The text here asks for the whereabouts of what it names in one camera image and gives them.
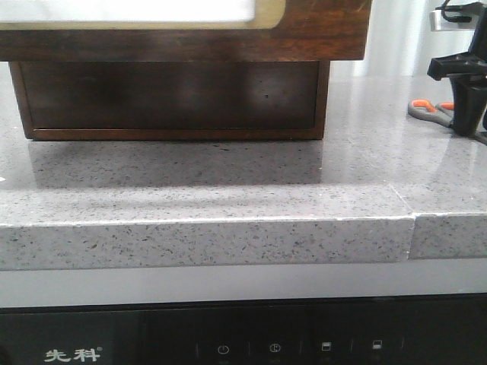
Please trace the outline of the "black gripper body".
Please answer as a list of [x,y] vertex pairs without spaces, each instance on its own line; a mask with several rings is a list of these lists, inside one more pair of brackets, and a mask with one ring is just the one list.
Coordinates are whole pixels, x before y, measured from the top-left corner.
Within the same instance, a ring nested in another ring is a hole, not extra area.
[[427,74],[436,81],[442,78],[486,76],[486,3],[450,5],[444,1],[429,15],[432,31],[474,30],[465,52],[433,58]]

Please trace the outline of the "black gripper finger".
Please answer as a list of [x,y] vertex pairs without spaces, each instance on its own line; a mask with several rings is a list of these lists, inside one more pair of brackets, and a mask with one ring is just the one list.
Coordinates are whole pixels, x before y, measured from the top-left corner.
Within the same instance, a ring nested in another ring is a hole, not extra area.
[[453,130],[473,135],[486,108],[486,78],[452,78],[454,96]]

